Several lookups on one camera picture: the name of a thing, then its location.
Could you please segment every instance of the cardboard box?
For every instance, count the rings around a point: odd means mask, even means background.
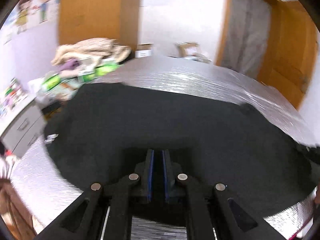
[[[152,55],[152,45],[151,43],[149,44],[139,44],[137,46],[136,54],[135,57],[148,57]]]
[[[199,53],[199,45],[196,42],[177,44],[180,57],[194,56]]]

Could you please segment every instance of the white box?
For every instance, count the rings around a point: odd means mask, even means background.
[[[149,44],[139,44],[137,46],[136,54],[135,57],[148,57],[152,55],[152,45],[151,43]]]

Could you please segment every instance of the cabinet drawer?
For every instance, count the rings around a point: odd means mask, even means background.
[[[36,139],[43,133],[44,126],[45,121],[43,117],[40,117],[22,137],[21,141],[13,150],[13,154],[22,157]]]
[[[7,128],[3,143],[9,150],[13,150],[30,127],[42,116],[34,102],[28,105]]]

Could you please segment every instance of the poster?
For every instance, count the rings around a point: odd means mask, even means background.
[[[56,21],[59,17],[60,0],[20,0],[1,28],[4,42],[28,29]]]

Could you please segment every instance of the plastic wrap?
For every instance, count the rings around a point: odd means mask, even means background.
[[[142,239],[187,240],[187,230],[185,227],[132,217],[131,240]]]
[[[313,134],[299,113],[276,89],[264,86],[230,69],[180,58],[153,56],[131,60],[116,71],[94,80],[94,83],[98,82],[123,82],[136,87],[189,94],[236,104],[248,102],[296,141],[310,146],[316,144]],[[47,226],[81,194],[81,191],[61,177],[43,141],[44,138],[40,137],[15,166],[12,172],[12,184],[29,210],[44,226]],[[265,220],[289,239],[312,216],[314,197],[315,191],[301,203]],[[148,229],[154,225],[152,221],[139,219],[137,221]],[[142,227],[133,226],[132,230],[134,228],[139,229],[137,230],[140,239],[145,239],[150,234],[165,239],[163,232],[160,233],[156,228],[154,231],[150,229],[144,233]],[[160,228],[167,228],[169,235],[173,234],[171,239],[185,239],[178,237],[179,234],[182,236],[181,228],[165,225],[160,225]]]

